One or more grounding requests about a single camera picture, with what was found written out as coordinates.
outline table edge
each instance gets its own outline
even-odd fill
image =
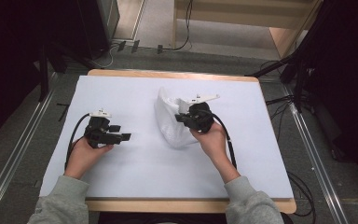
[[[230,75],[215,75],[207,73],[186,73],[186,72],[162,72],[151,70],[103,70],[92,69],[88,76],[96,77],[159,77],[159,78],[182,78],[201,80],[224,80],[224,81],[245,81],[258,82],[256,77],[234,77]]]
[[[278,209],[286,214],[296,211],[296,201],[272,199]],[[90,211],[146,212],[146,213],[225,213],[228,200],[156,200],[156,199],[103,199],[86,200]]]

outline metal rail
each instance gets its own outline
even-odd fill
[[[24,131],[21,134],[19,141],[17,142],[16,146],[14,146],[13,151],[10,154],[10,157],[7,160],[7,163],[0,174],[0,202],[7,190],[7,187],[13,178],[16,170],[21,162],[22,157],[24,156],[27,147],[29,146],[32,137],[34,136],[34,132],[39,125],[40,120],[42,119],[45,111],[48,107],[48,104],[51,100],[52,94],[55,91],[56,84],[60,80],[58,74],[53,73],[50,79],[50,87],[51,90],[48,93],[47,97],[44,101],[37,104],[36,109],[34,110],[33,115],[31,116],[30,120],[28,121],[27,126],[25,127]]]
[[[285,85],[283,85],[283,91],[286,95],[293,94],[291,89]],[[290,109],[295,119],[297,128],[300,132],[301,138],[303,139],[307,153],[310,157],[310,162],[312,163],[316,177],[319,181],[322,191],[324,192],[324,197],[326,199],[327,205],[330,208],[333,219],[338,224],[350,223],[341,206],[341,202],[336,194],[336,191],[334,190],[333,184],[324,168],[324,164],[319,156],[318,150],[313,143],[305,120],[303,119],[302,115],[298,113],[296,107],[293,104],[290,105]]]

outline cable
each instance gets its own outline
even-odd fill
[[[187,10],[186,10],[186,29],[187,29],[187,39],[185,41],[185,43],[179,47],[179,48],[176,48],[176,49],[165,49],[165,50],[179,50],[179,49],[182,49],[188,42],[189,38],[190,38],[190,19],[191,19],[191,11],[193,10],[193,0],[190,0],[188,2],[188,5],[187,5]]]
[[[280,120],[279,120],[279,125],[278,125],[277,142],[279,142],[279,138],[281,137],[281,125],[282,125],[282,118],[283,118],[284,111],[289,107],[290,104],[292,104],[292,102],[287,103],[286,106],[284,107],[282,113],[281,113],[281,118],[280,118]]]
[[[303,102],[303,103],[309,103],[310,102],[309,96],[307,96],[305,94],[302,94],[300,99],[301,99],[301,102]],[[295,100],[294,95],[287,95],[287,96],[283,96],[281,98],[266,101],[266,105],[272,105],[272,104],[276,104],[276,103],[279,103],[279,102],[282,102],[282,101],[294,101],[294,100]]]
[[[308,213],[306,214],[299,214],[299,213],[294,213],[294,215],[298,216],[298,217],[307,217],[310,214],[312,214],[312,223],[316,223],[316,209],[315,209],[315,203],[313,200],[313,195],[312,192],[310,191],[310,188],[307,186],[307,184],[297,175],[287,171],[288,177],[289,179],[301,190],[301,192],[305,195],[305,197],[307,198],[307,200],[310,203],[310,210]],[[301,184],[307,189],[307,191],[305,191],[294,179],[294,177],[301,182]]]
[[[84,115],[83,117],[81,117],[81,119],[77,122],[75,128],[74,128],[74,131],[72,132],[72,136],[71,136],[71,139],[69,140],[69,145],[68,145],[68,151],[66,152],[66,161],[65,161],[65,169],[66,169],[66,166],[68,165],[68,161],[69,161],[69,157],[71,156],[72,154],[72,150],[74,149],[74,146],[76,145],[76,143],[83,137],[77,139],[73,144],[72,142],[74,141],[74,137],[75,137],[75,133],[77,131],[77,128],[79,127],[81,121],[83,121],[83,119],[85,119],[86,117],[88,117],[90,114],[86,114]]]
[[[100,66],[101,68],[109,67],[109,66],[112,65],[112,63],[113,63],[112,49],[115,49],[115,48],[117,48],[118,46],[119,46],[119,44],[113,44],[113,45],[112,45],[112,48],[109,50],[110,64],[108,64],[108,65],[100,65],[100,64],[98,64],[98,63],[96,63],[96,62],[94,62],[94,61],[91,61],[91,62],[94,63],[94,64],[97,65],[97,66]]]
[[[280,111],[280,109],[284,106],[286,106],[287,104],[290,104],[291,101],[288,101],[280,106],[278,106],[278,108],[275,110],[275,112],[269,117],[271,120],[273,120],[277,115],[281,114],[283,112],[283,110]]]
[[[266,63],[280,63],[281,65],[288,65],[288,66],[292,66],[294,64],[290,64],[290,63],[282,63],[280,60],[271,60],[271,61],[266,61],[264,63],[262,63],[260,65],[260,69],[259,71],[261,71],[263,69],[263,66],[266,64]],[[276,68],[275,70],[277,70],[277,72],[281,75],[282,72],[279,70],[280,67]]]
[[[223,121],[219,117],[217,117],[217,115],[215,115],[214,113],[212,113],[210,111],[207,111],[207,110],[196,110],[196,111],[202,112],[202,113],[205,113],[205,114],[208,114],[208,115],[212,115],[222,125],[222,127],[223,127],[223,129],[225,130],[225,133],[226,133],[226,139],[227,139],[227,144],[228,144],[229,156],[231,158],[231,163],[235,167],[235,169],[237,169],[237,162],[235,160],[234,148],[232,146],[232,142],[231,142],[231,138],[230,138],[230,136],[228,134],[228,130],[227,130],[225,124],[223,123]]]

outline white board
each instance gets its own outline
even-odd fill
[[[80,77],[40,196],[48,195],[63,174],[67,146],[78,120],[103,108],[113,115],[111,125],[121,125],[121,132],[132,136],[83,177],[90,183],[88,197],[227,198],[220,175],[199,143],[174,149],[165,141],[154,111],[160,87],[170,97],[186,99],[197,93],[219,94],[208,105],[227,126],[239,172],[271,198],[293,198],[258,82],[147,77]],[[88,122],[83,120],[75,139]]]

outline white plastic bag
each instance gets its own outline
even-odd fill
[[[179,148],[197,142],[190,130],[183,123],[176,121],[179,99],[168,98],[163,87],[158,91],[155,111],[159,129],[172,147]]]

